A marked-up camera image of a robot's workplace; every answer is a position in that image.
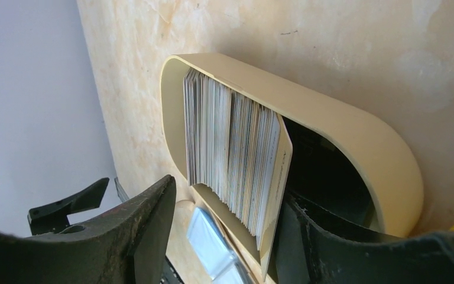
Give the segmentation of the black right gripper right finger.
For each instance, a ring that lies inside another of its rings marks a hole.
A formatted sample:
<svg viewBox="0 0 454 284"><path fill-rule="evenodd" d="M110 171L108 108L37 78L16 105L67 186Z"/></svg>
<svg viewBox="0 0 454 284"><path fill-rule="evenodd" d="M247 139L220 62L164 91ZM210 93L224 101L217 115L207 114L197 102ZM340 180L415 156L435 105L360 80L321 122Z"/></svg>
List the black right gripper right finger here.
<svg viewBox="0 0 454 284"><path fill-rule="evenodd" d="M275 266L280 283L454 283L454 231L398 238L288 193Z"/></svg>

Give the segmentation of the beige card holder wallet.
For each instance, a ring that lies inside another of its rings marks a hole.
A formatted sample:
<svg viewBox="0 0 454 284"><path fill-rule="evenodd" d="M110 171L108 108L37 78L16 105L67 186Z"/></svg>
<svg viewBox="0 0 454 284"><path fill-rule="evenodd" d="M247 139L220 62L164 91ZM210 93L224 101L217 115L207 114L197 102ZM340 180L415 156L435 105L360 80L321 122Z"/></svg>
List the beige card holder wallet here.
<svg viewBox="0 0 454 284"><path fill-rule="evenodd" d="M176 203L166 256L184 283L277 283L263 274L255 237L228 215L224 220L190 200Z"/></svg>

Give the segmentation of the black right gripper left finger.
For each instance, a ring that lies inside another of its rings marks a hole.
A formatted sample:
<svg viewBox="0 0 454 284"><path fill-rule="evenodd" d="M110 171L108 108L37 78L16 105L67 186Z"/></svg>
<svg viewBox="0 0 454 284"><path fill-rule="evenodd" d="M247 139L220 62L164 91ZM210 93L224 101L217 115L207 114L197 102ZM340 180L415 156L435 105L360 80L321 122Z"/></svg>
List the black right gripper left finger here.
<svg viewBox="0 0 454 284"><path fill-rule="evenodd" d="M175 178L165 175L59 233L0 233L0 283L174 283L166 249L175 203Z"/></svg>

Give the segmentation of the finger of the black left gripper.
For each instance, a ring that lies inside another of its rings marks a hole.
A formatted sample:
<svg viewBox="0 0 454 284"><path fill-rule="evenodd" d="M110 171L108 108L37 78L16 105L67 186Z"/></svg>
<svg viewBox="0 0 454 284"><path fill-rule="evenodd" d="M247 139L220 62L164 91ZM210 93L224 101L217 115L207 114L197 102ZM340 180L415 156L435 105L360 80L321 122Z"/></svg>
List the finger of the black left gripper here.
<svg viewBox="0 0 454 284"><path fill-rule="evenodd" d="M99 208L109 181L108 177L101 178L76 194L31 208L27 218L32 235L59 233L70 226L70 214Z"/></svg>

